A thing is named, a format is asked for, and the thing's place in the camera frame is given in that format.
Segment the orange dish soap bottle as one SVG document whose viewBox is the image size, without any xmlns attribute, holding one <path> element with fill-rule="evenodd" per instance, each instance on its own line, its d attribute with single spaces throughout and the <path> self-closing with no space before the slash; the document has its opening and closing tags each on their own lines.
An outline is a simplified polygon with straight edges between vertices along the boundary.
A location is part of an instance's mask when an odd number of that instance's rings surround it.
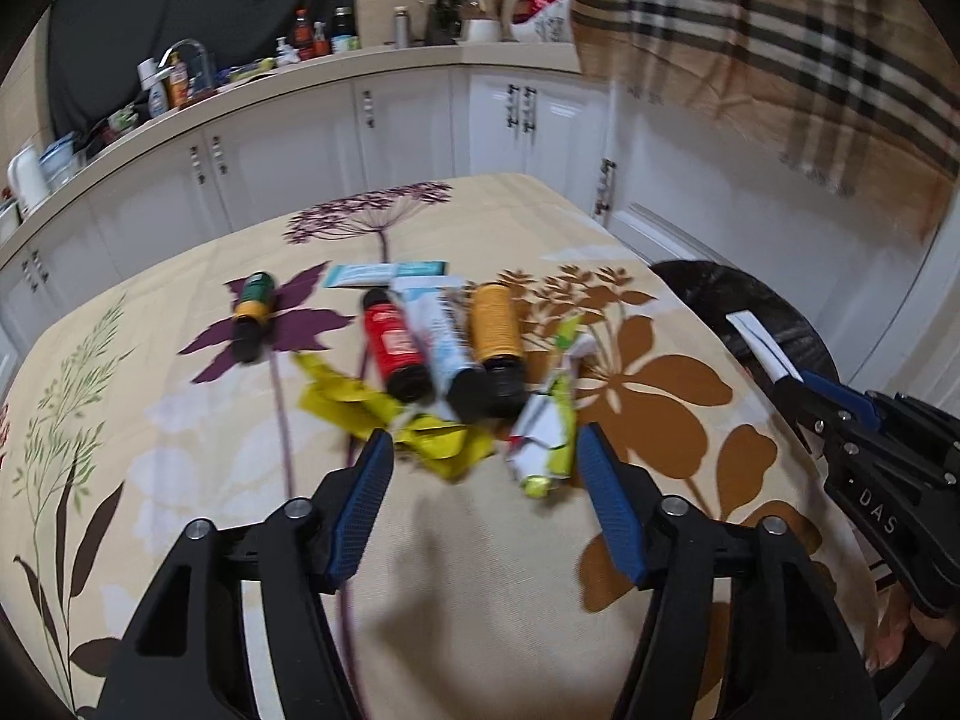
<svg viewBox="0 0 960 720">
<path fill-rule="evenodd" d="M 174 109 L 179 109 L 189 101 L 189 68 L 177 52 L 172 52 L 171 57 L 169 57 L 169 68 L 171 68 L 171 73 L 169 73 L 171 106 Z"/>
</svg>

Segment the silver thermos bottle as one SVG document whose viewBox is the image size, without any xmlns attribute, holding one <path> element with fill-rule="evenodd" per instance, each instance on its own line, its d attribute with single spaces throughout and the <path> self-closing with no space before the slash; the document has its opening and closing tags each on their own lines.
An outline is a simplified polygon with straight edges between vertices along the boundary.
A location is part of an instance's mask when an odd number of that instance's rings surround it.
<svg viewBox="0 0 960 720">
<path fill-rule="evenodd" d="M 394 27 L 394 47 L 396 49 L 408 49 L 412 38 L 410 37 L 410 13 L 402 5 L 394 8 L 392 17 L 392 26 Z"/>
</svg>

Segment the green white crumpled wrapper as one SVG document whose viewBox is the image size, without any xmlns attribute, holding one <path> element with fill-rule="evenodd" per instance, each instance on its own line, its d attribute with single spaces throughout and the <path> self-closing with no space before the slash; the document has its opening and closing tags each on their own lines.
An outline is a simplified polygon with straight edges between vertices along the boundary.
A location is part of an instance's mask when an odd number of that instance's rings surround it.
<svg viewBox="0 0 960 720">
<path fill-rule="evenodd" d="M 558 325 L 548 371 L 512 426 L 506 449 L 512 476 L 530 499 L 545 499 L 571 476 L 579 366 L 596 353 L 597 341 L 581 327 L 581 317 Z"/>
</svg>

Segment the red bottle black cap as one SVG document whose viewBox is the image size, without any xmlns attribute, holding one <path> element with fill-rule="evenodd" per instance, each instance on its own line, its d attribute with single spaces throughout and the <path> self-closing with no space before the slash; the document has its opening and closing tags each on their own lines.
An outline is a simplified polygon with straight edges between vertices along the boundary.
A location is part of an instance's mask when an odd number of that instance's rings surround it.
<svg viewBox="0 0 960 720">
<path fill-rule="evenodd" d="M 430 398 L 433 381 L 427 361 L 410 333 L 402 310 L 384 288 L 364 294 L 363 327 L 387 394 L 410 405 Z"/>
</svg>

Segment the dark window covering cloth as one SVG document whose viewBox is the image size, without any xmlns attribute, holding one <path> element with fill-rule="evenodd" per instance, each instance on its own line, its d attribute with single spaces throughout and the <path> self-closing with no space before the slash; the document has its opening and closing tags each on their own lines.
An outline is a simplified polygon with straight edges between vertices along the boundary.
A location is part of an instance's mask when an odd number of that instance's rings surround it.
<svg viewBox="0 0 960 720">
<path fill-rule="evenodd" d="M 137 65 L 181 39 L 217 68 L 274 54 L 299 10 L 327 21 L 355 0 L 53 0 L 46 89 L 52 132 L 85 135 L 140 93 Z"/>
</svg>

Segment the black knife block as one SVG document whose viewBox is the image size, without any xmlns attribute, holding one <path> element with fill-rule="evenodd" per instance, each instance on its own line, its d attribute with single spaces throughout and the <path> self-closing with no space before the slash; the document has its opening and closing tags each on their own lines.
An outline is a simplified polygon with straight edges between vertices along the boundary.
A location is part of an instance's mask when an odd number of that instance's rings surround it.
<svg viewBox="0 0 960 720">
<path fill-rule="evenodd" d="M 423 43 L 427 46 L 455 46 L 462 31 L 462 0 L 434 0 L 428 8 Z"/>
</svg>

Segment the yellow crumpled wrapper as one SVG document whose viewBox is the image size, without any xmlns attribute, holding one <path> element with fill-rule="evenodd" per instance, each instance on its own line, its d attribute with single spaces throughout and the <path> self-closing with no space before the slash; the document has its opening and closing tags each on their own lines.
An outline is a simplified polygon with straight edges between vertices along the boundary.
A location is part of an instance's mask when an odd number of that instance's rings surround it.
<svg viewBox="0 0 960 720">
<path fill-rule="evenodd" d="M 466 426 L 436 416 L 426 406 L 404 405 L 386 392 L 338 372 L 321 355 L 295 353 L 293 359 L 308 381 L 299 408 L 348 436 L 368 440 L 382 429 L 402 454 L 449 483 L 494 454 L 493 434 L 482 424 Z"/>
</svg>

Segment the white electric kettle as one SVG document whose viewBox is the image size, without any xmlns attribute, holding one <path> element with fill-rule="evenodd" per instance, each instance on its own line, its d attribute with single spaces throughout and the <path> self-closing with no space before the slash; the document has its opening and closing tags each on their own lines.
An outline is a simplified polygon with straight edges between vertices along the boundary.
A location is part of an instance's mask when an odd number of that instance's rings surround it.
<svg viewBox="0 0 960 720">
<path fill-rule="evenodd" d="M 7 177 L 11 192 L 20 202 L 23 215 L 32 215 L 49 198 L 49 184 L 39 163 L 39 153 L 32 143 L 26 143 L 11 158 Z"/>
</svg>

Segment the teal white flat box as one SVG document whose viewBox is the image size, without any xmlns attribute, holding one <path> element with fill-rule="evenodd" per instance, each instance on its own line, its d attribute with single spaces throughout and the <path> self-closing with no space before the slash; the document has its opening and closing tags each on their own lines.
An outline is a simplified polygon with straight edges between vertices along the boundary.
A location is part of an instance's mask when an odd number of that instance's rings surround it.
<svg viewBox="0 0 960 720">
<path fill-rule="evenodd" d="M 421 262 L 341 263 L 332 266 L 325 288 L 387 288 L 395 278 L 444 277 L 448 264 L 441 260 Z"/>
</svg>

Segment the white blue tube black cap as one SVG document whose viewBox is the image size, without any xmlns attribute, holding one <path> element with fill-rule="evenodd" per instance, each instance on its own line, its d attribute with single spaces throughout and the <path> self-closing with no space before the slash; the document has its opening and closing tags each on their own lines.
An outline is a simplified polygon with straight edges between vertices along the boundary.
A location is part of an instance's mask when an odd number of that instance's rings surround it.
<svg viewBox="0 0 960 720">
<path fill-rule="evenodd" d="M 398 277 L 391 291 L 427 358 L 434 390 L 462 424 L 487 416 L 491 390 L 487 371 L 475 360 L 459 322 L 466 280 L 459 277 Z"/>
</svg>

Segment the white paper strip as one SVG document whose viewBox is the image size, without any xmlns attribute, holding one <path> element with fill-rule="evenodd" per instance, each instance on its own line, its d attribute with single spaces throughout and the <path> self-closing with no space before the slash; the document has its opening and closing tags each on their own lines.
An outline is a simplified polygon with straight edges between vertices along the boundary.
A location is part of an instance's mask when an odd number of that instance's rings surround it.
<svg viewBox="0 0 960 720">
<path fill-rule="evenodd" d="M 750 310 L 739 310 L 727 314 L 726 320 L 732 325 L 732 328 L 739 333 L 740 338 L 745 341 L 752 355 L 757 358 L 761 369 L 766 372 L 771 382 L 777 383 L 778 380 L 792 377 L 800 380 L 800 372 L 788 358 L 788 355 L 782 351 L 779 343 L 773 338 L 765 325 L 761 323 L 754 312 Z"/>
</svg>

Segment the floral beige tablecloth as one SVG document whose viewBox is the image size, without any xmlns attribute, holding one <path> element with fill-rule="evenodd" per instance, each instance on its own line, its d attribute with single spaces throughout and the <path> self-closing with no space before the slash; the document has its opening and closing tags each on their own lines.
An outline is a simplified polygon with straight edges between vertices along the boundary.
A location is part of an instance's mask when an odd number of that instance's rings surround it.
<svg viewBox="0 0 960 720">
<path fill-rule="evenodd" d="M 44 333 L 2 406 L 2 605 L 57 706 L 93 712 L 187 522 L 257 522 L 347 461 L 347 434 L 299 408 L 293 355 L 374 377 L 358 294 L 322 280 L 377 259 L 441 260 L 511 289 L 532 377 L 558 325 L 581 317 L 597 353 L 579 418 L 711 517 L 784 518 L 854 639 L 871 640 L 866 559 L 737 361 L 610 232 L 506 174 L 280 216 L 153 266 Z M 274 277 L 274 316 L 259 359 L 239 364 L 231 319 L 256 271 Z M 646 608 L 581 486 L 530 499 L 494 452 L 454 483 L 400 457 L 359 573 L 327 613 L 371 717 L 604 718 Z"/>
</svg>

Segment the chrome sink faucet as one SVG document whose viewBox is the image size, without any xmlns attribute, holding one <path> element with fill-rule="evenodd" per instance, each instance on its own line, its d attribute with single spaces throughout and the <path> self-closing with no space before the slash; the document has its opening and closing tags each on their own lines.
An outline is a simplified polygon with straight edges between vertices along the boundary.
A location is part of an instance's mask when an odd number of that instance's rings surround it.
<svg viewBox="0 0 960 720">
<path fill-rule="evenodd" d="M 169 91 L 169 73 L 171 73 L 169 57 L 171 57 L 172 52 L 177 52 L 179 57 L 187 64 L 187 68 L 189 68 L 190 86 L 189 101 L 187 101 L 187 103 L 200 101 L 203 96 L 208 96 L 208 94 L 212 94 L 213 91 L 215 91 L 215 72 L 213 71 L 212 59 L 210 59 L 210 54 L 208 54 L 206 47 L 200 41 L 194 39 L 194 37 L 179 39 L 179 41 L 171 44 L 171 46 L 164 51 L 164 54 L 161 55 L 158 68 L 160 70 L 167 70 L 167 91 Z"/>
</svg>

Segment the orange bottle black cap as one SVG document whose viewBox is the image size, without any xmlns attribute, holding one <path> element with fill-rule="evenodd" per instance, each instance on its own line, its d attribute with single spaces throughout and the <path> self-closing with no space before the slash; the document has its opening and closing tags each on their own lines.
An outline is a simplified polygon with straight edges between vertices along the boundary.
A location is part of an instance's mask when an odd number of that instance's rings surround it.
<svg viewBox="0 0 960 720">
<path fill-rule="evenodd" d="M 490 416 L 516 419 L 527 401 L 526 363 L 512 294 L 504 284 L 482 284 L 473 291 L 470 336 L 490 381 Z"/>
</svg>

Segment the green and orange bottle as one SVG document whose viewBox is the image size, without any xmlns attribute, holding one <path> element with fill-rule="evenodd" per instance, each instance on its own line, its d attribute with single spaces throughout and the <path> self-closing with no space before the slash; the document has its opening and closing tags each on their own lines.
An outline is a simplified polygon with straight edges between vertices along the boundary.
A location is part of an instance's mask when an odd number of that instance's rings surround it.
<svg viewBox="0 0 960 720">
<path fill-rule="evenodd" d="M 239 364 L 259 359 L 272 325 L 275 289 L 274 277 L 267 271 L 256 271 L 241 284 L 231 319 L 231 355 Z"/>
</svg>

